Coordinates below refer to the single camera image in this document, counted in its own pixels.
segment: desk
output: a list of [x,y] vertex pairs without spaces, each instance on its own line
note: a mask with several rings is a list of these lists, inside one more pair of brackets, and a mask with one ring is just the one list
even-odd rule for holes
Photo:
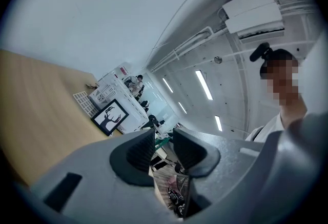
[[97,82],[91,73],[0,50],[0,74],[0,143],[28,186],[76,149],[107,139],[72,96],[93,91],[85,87]]

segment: framed picture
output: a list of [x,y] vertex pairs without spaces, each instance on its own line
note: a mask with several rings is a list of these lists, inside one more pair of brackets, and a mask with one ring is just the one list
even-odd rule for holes
[[116,99],[111,101],[101,109],[91,120],[109,136],[123,121],[128,117],[128,113],[117,102]]

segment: black picture frame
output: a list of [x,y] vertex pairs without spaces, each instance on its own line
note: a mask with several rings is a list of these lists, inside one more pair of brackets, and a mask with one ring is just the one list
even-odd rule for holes
[[[108,120],[108,122],[105,125],[101,125],[103,122],[105,122],[106,118],[104,119],[103,122],[101,122],[100,124],[96,121],[96,119],[101,116],[101,115],[107,115],[107,117],[109,117],[108,113],[106,112],[106,109],[109,109],[113,104],[116,104],[122,111],[122,113],[124,113],[124,117],[121,117],[120,120],[116,123],[116,125],[111,129],[108,130],[106,128],[106,125],[108,122],[112,121],[112,120]],[[113,133],[113,131],[129,116],[129,114],[126,112],[126,110],[119,104],[119,102],[114,99],[112,100],[108,105],[106,105],[104,108],[102,108],[96,115],[94,115],[91,118],[91,121],[107,136],[110,136],[110,134]]]

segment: air conditioner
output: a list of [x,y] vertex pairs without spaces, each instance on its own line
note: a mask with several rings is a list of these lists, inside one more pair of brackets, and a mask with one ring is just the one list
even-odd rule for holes
[[242,43],[284,36],[279,6],[274,0],[232,0],[223,8],[229,19],[225,24]]

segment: ceiling light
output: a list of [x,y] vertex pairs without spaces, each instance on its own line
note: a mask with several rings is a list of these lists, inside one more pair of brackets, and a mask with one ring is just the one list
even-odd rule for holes
[[222,131],[222,126],[221,126],[221,122],[220,122],[220,117],[218,117],[217,115],[215,116],[215,120],[217,123],[217,127],[219,128],[220,131]]
[[179,105],[181,106],[181,108],[184,110],[184,112],[187,113],[187,112],[185,111],[185,109],[183,108],[182,104],[181,104],[180,102],[178,102],[178,103],[179,103]]
[[212,95],[211,95],[210,90],[209,90],[209,87],[207,86],[207,84],[205,82],[205,79],[204,79],[204,76],[203,76],[202,72],[200,70],[198,70],[198,71],[196,71],[196,75],[197,75],[201,85],[204,88],[204,91],[206,93],[207,98],[209,100],[213,100]]
[[170,89],[171,93],[173,93],[171,87],[169,86],[168,82],[166,82],[166,80],[163,78],[163,81],[165,82],[165,84],[168,86],[168,88]]

